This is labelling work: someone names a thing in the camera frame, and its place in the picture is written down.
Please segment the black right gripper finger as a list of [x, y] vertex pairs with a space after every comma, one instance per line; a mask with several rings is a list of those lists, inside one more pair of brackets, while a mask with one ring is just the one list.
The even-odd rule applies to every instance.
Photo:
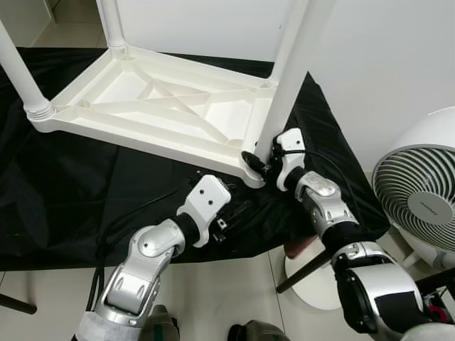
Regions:
[[261, 178], [266, 178], [269, 175], [269, 165], [254, 153], [243, 151], [242, 160], [253, 173], [256, 173]]

